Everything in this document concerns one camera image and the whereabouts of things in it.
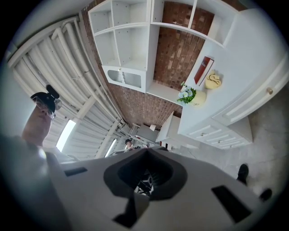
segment white shelving unit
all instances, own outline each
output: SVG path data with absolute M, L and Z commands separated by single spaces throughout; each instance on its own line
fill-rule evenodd
M 150 11 L 151 0 L 107 0 L 89 11 L 95 45 L 110 83 L 141 92 L 150 86 L 155 62 L 148 65 L 149 38 L 158 41 L 158 31 L 150 30 Z
M 191 33 L 223 49 L 237 11 L 221 0 L 174 0 L 192 6 L 188 27 L 163 23 L 164 0 L 106 0 L 89 11 L 94 41 L 110 83 L 149 92 L 154 78 L 160 27 Z M 214 14 L 208 35 L 191 29 L 196 8 Z
M 111 1 L 105 1 L 89 12 L 93 34 L 113 27 Z
M 192 6 L 192 13 L 188 27 L 162 22 L 163 7 L 165 3 L 164 0 L 152 1 L 151 24 L 191 33 L 203 39 L 211 40 L 220 47 L 224 47 L 226 39 L 230 35 L 229 32 L 231 30 L 234 18 L 238 13 L 236 9 L 221 0 L 174 0 L 173 2 L 184 3 Z M 214 14 L 214 19 L 208 35 L 191 29 L 196 8 L 201 8 Z
M 103 65 L 120 65 L 113 31 L 94 36 L 94 41 Z
M 121 66 L 147 70 L 148 34 L 148 25 L 115 30 Z

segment black slot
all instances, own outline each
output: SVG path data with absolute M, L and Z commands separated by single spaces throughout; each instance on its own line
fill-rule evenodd
M 79 167 L 79 168 L 75 168 L 75 169 L 69 169 L 69 170 L 65 170 L 64 173 L 66 176 L 73 176 L 79 173 L 83 173 L 87 171 L 87 169 L 85 167 Z
M 245 219 L 251 214 L 251 211 L 248 210 L 224 185 L 212 188 L 211 190 L 235 223 Z

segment green plant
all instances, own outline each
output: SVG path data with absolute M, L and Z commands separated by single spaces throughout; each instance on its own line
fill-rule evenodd
M 182 82 L 181 86 L 184 86 L 186 88 L 179 93 L 179 98 L 177 99 L 177 101 L 179 101 L 182 105 L 186 105 L 193 100 L 196 95 L 196 90 L 185 85 L 185 82 Z

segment white countertop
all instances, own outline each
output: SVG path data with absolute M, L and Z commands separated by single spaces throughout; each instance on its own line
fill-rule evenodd
M 231 37 L 225 48 L 206 41 L 186 84 L 207 92 L 207 99 L 200 107 L 184 106 L 178 129 L 187 134 L 192 128 L 222 111 L 244 94 L 257 80 L 266 79 L 285 53 L 282 38 L 261 11 L 249 9 L 235 19 Z M 210 69 L 216 70 L 222 85 L 214 90 L 196 86 L 194 76 L 204 58 L 214 60 Z

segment ceiling light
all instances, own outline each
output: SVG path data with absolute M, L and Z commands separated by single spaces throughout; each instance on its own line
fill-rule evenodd
M 74 128 L 75 124 L 76 123 L 73 122 L 72 120 L 69 120 L 67 122 L 65 128 L 63 129 L 63 131 L 62 131 L 62 133 L 61 133 L 61 135 L 59 137 L 57 145 L 56 145 L 56 147 L 58 148 L 59 151 L 62 152 L 62 149 L 63 149 L 63 147 L 64 147 L 64 145 L 65 145 L 65 143 L 66 143 L 66 141 L 67 141 L 72 129 Z

